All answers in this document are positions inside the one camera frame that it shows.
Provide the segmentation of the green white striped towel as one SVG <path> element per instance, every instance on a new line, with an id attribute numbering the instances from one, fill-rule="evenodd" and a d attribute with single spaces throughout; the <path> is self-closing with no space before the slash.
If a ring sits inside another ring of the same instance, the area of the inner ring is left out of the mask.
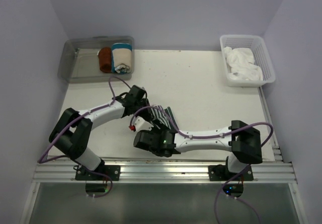
<path id="1" fill-rule="evenodd" d="M 168 129 L 176 130 L 178 128 L 170 106 L 163 108 L 161 105 L 154 105 L 154 107 L 155 108 L 150 108 L 154 119 L 157 119 Z"/>

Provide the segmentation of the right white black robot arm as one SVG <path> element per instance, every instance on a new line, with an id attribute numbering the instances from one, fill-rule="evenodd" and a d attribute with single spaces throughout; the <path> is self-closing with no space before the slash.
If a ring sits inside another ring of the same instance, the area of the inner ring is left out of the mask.
<path id="1" fill-rule="evenodd" d="M 221 129 L 179 133 L 137 117 L 130 129 L 136 132 L 133 146 L 158 157 L 169 158 L 198 150 L 229 152 L 224 174 L 230 180 L 237 179 L 246 165 L 263 162 L 260 131 L 239 120 Z"/>

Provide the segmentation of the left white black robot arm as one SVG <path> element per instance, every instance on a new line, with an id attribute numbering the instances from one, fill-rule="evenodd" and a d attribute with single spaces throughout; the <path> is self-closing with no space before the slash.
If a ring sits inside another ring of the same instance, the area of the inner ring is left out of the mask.
<path id="1" fill-rule="evenodd" d="M 49 142 L 72 161 L 87 169 L 93 180 L 104 176 L 103 160 L 88 147 L 92 130 L 110 122 L 133 115 L 137 110 L 148 105 L 145 89 L 133 85 L 129 92 L 113 96 L 104 105 L 88 110 L 66 109 L 58 120 Z"/>

